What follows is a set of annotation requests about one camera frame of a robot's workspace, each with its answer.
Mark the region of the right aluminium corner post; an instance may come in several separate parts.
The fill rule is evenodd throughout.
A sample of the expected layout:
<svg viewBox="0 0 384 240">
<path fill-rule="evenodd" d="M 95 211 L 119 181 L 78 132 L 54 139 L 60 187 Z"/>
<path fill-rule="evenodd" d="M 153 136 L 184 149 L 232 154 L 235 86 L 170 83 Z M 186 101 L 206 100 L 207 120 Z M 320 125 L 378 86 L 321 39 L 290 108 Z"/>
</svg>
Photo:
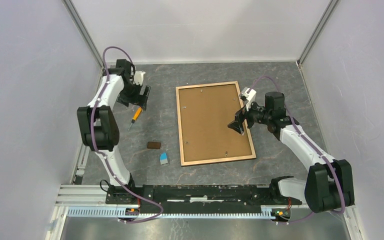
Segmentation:
<svg viewBox="0 0 384 240">
<path fill-rule="evenodd" d="M 316 24 L 309 40 L 307 41 L 301 55 L 297 59 L 296 63 L 299 68 L 302 68 L 305 60 L 309 56 L 312 48 L 314 47 L 316 41 L 318 40 L 320 34 L 322 33 L 324 27 L 326 26 L 327 22 L 329 21 L 331 15 L 335 11 L 338 3 L 340 0 L 330 0 L 327 7 L 325 8 L 321 18 L 319 19 L 318 23 Z"/>
</svg>

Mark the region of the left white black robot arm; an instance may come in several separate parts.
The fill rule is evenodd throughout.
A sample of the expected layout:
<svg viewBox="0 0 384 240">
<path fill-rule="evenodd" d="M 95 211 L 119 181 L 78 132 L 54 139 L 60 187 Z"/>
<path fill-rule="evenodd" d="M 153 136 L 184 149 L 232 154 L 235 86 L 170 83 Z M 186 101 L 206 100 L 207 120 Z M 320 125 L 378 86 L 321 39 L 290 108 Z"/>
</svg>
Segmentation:
<svg viewBox="0 0 384 240">
<path fill-rule="evenodd" d="M 145 72 L 137 71 L 129 60 L 118 59 L 115 67 L 104 71 L 94 98 L 76 112 L 82 143 L 101 160 L 110 187 L 121 187 L 117 196 L 125 204 L 136 200 L 137 190 L 118 148 L 120 130 L 113 108 L 115 103 L 120 103 L 146 110 L 151 88 L 143 85 L 144 75 Z"/>
</svg>

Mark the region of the aluminium front rail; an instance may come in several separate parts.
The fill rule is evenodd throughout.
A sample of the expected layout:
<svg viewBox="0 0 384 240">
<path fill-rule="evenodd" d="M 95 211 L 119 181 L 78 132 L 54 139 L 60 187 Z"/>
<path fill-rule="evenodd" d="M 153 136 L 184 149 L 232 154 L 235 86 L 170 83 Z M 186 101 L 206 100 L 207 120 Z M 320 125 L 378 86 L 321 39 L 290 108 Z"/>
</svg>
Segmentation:
<svg viewBox="0 0 384 240">
<path fill-rule="evenodd" d="M 56 206 L 134 206 L 137 207 L 141 203 L 149 201 L 157 204 L 163 203 L 222 203 L 230 199 L 227 197 L 215 197 L 209 195 L 184 195 L 174 197 L 162 197 L 154 191 L 147 193 L 143 199 L 137 199 L 131 194 L 127 200 L 122 200 L 121 197 L 112 197 L 110 194 L 103 191 L 98 185 L 62 185 L 58 192 L 55 205 Z"/>
</svg>

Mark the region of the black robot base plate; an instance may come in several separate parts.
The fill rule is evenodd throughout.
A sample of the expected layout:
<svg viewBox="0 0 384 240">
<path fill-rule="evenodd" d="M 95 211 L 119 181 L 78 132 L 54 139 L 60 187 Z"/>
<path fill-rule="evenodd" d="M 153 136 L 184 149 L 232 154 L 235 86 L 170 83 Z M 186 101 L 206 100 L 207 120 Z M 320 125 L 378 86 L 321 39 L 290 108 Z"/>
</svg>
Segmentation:
<svg viewBox="0 0 384 240">
<path fill-rule="evenodd" d="M 130 191 L 111 186 L 108 205 L 137 204 L 141 214 L 257 214 L 261 206 L 301 205 L 268 185 L 142 185 Z"/>
</svg>

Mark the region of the blue grey eraser block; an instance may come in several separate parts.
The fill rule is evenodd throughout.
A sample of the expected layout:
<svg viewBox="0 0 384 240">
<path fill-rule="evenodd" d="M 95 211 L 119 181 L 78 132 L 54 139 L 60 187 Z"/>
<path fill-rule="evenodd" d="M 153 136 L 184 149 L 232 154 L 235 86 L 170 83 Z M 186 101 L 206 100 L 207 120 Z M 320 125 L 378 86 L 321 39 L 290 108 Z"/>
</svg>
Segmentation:
<svg viewBox="0 0 384 240">
<path fill-rule="evenodd" d="M 167 156 L 167 153 L 166 152 L 163 152 L 160 157 L 159 157 L 159 162 L 162 166 L 165 166 L 165 165 L 168 165 L 169 164 L 169 161 L 168 161 L 168 156 Z"/>
</svg>

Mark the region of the left aluminium corner post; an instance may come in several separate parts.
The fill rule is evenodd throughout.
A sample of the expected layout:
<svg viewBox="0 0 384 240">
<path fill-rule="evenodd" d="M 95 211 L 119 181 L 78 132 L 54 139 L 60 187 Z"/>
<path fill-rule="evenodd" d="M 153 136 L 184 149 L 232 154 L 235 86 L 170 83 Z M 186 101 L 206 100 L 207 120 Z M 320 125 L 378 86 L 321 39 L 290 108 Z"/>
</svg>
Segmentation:
<svg viewBox="0 0 384 240">
<path fill-rule="evenodd" d="M 89 51 L 91 52 L 93 58 L 97 62 L 97 64 L 103 68 L 104 67 L 104 61 L 103 58 L 96 47 L 86 25 L 84 24 L 78 10 L 76 9 L 74 3 L 72 0 L 62 0 L 62 3 L 64 4 L 68 14 L 70 15 L 71 19 L 73 20 L 78 32 L 80 33 L 82 39 L 86 43 L 86 46 L 88 47 Z"/>
</svg>

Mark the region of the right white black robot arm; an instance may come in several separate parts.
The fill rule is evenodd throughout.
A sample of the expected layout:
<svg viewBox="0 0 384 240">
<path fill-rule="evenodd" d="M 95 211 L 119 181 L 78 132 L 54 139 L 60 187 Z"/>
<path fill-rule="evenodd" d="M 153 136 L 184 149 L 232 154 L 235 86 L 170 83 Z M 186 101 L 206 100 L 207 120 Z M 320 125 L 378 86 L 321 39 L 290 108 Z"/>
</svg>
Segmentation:
<svg viewBox="0 0 384 240">
<path fill-rule="evenodd" d="M 285 95 L 278 91 L 265 94 L 264 105 L 255 101 L 257 92 L 244 88 L 239 94 L 244 106 L 235 113 L 228 128 L 244 134 L 254 124 L 267 126 L 277 140 L 287 146 L 307 170 L 305 180 L 293 176 L 272 179 L 269 199 L 282 204 L 289 197 L 306 203 L 314 213 L 336 211 L 355 204 L 353 172 L 351 164 L 338 160 L 319 147 L 303 130 L 299 122 L 289 114 Z"/>
</svg>

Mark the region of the orange handled screwdriver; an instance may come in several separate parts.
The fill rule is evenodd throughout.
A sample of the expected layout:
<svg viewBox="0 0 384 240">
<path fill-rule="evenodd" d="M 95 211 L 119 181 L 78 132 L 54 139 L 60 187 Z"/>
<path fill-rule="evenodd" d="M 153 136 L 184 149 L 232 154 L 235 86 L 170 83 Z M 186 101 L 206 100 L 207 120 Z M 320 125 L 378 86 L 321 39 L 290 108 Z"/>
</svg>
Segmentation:
<svg viewBox="0 0 384 240">
<path fill-rule="evenodd" d="M 128 131 L 130 131 L 131 127 L 134 125 L 134 123 L 137 121 L 138 117 L 141 115 L 141 113 L 143 112 L 143 108 L 142 107 L 139 107 L 135 114 L 133 115 L 132 119 L 131 119 L 131 122 L 130 122 L 130 125 L 128 127 Z"/>
</svg>

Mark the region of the left aluminium floor rail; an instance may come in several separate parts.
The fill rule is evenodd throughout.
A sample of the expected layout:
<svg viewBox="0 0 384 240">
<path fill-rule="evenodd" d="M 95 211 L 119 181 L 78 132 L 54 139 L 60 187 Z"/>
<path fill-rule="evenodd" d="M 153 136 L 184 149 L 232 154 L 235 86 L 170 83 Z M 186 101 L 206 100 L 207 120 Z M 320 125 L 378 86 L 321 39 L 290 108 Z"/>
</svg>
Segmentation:
<svg viewBox="0 0 384 240">
<path fill-rule="evenodd" d="M 80 146 L 78 153 L 76 155 L 76 162 L 74 164 L 73 174 L 71 184 L 81 185 L 84 177 L 84 172 L 86 169 L 86 164 L 88 160 L 89 150 L 93 150 L 93 143 L 90 139 L 91 128 L 93 125 L 94 115 L 92 113 L 93 107 L 99 100 L 99 94 L 102 90 L 102 84 L 105 82 L 103 80 L 104 68 L 100 70 L 97 89 L 92 100 L 85 106 L 80 106 L 76 110 L 77 122 L 80 130 Z"/>
</svg>

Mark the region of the black picture frame with photo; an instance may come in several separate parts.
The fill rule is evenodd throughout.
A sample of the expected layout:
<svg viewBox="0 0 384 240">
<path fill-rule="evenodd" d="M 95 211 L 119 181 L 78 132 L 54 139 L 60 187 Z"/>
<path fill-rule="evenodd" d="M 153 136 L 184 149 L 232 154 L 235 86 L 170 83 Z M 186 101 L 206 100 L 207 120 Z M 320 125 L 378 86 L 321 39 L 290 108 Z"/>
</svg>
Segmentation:
<svg viewBox="0 0 384 240">
<path fill-rule="evenodd" d="M 237 81 L 177 86 L 175 94 L 183 167 L 256 158 L 250 130 L 228 128 L 244 105 Z"/>
</svg>

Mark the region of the aluminium corner post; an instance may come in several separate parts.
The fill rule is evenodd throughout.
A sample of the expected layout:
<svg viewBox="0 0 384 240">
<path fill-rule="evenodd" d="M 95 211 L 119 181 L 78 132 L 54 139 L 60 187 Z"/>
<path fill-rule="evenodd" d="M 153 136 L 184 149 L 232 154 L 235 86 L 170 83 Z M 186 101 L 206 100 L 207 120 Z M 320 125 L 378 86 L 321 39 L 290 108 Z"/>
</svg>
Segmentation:
<svg viewBox="0 0 384 240">
<path fill-rule="evenodd" d="M 318 40 L 320 34 L 322 33 L 324 27 L 326 26 L 327 22 L 329 21 L 331 15 L 335 11 L 338 3 L 340 0 L 330 0 L 327 7 L 325 8 L 321 18 L 319 19 L 318 23 L 316 24 L 309 40 L 307 41 L 301 55 L 297 59 L 296 63 L 299 68 L 302 68 L 305 60 L 309 56 L 312 48 L 314 47 L 316 41 Z"/>
<path fill-rule="evenodd" d="M 91 52 L 93 58 L 97 62 L 97 64 L 103 68 L 104 67 L 104 61 L 103 58 L 96 47 L 86 25 L 84 24 L 78 10 L 76 9 L 74 3 L 72 0 L 62 0 L 62 3 L 64 4 L 68 14 L 70 15 L 71 19 L 73 20 L 78 32 L 80 33 L 82 39 L 86 43 L 86 46 L 88 47 L 89 51 Z"/>
</svg>

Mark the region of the small brown wooden block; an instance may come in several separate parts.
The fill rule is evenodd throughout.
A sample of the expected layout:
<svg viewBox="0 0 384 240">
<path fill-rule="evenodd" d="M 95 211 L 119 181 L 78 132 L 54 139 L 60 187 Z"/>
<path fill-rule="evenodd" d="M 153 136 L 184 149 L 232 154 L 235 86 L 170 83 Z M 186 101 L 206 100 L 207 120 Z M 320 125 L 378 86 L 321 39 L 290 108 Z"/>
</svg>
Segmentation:
<svg viewBox="0 0 384 240">
<path fill-rule="evenodd" d="M 149 141 L 146 145 L 148 149 L 154 149 L 154 150 L 159 150 L 161 146 L 162 144 L 159 141 Z"/>
</svg>

